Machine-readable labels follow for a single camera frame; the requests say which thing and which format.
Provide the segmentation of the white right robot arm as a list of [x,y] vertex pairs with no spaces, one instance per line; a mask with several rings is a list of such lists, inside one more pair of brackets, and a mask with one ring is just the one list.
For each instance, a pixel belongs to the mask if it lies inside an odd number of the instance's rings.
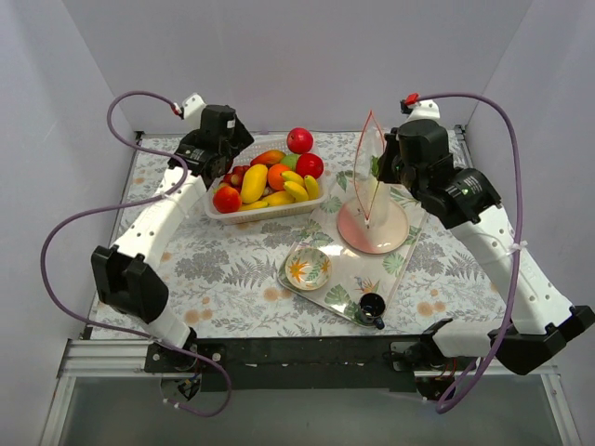
[[[496,358],[525,375],[549,361],[594,323],[588,306],[575,306],[561,294],[528,250],[515,242],[501,198],[475,168],[454,164],[446,130],[420,119],[394,127],[384,136],[378,179],[400,184],[429,214],[465,245],[501,297],[517,284],[512,313],[502,324],[445,319],[426,329],[404,356],[413,363],[442,369],[453,358]],[[504,336],[497,333],[503,326]]]

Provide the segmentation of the white radish toy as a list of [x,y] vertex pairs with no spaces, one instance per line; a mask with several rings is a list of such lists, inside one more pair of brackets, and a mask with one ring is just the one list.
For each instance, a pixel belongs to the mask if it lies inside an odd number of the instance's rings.
[[378,156],[372,155],[370,157],[370,175],[372,178],[370,181],[370,191],[371,191],[370,212],[369,212],[370,217],[372,217],[375,212],[375,202],[376,202],[378,189],[380,187],[380,181],[379,181],[380,171],[381,171],[381,158]]

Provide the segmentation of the clear zip top bag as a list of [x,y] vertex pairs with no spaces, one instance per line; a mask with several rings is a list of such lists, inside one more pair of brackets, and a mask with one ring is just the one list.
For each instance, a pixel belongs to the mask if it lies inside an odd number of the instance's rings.
[[[356,149],[352,176],[355,198],[359,202],[360,209],[364,211],[364,218],[366,220],[370,219],[370,181],[372,179],[370,175],[370,157],[375,155],[381,158],[384,151],[385,140],[382,129],[374,113],[370,111],[364,122],[364,128]],[[388,199],[391,199],[390,187],[380,181],[375,202],[375,211],[379,212],[383,203]]]

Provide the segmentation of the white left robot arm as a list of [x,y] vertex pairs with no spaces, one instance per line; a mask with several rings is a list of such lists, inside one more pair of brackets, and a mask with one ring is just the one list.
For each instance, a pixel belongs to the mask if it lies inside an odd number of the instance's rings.
[[183,117],[192,131],[169,159],[153,203],[112,247],[99,246],[91,256],[99,300],[169,344],[165,359],[180,372],[197,362],[198,350],[188,342],[195,334],[168,306],[168,288],[156,271],[182,220],[254,141],[230,106],[186,103]]

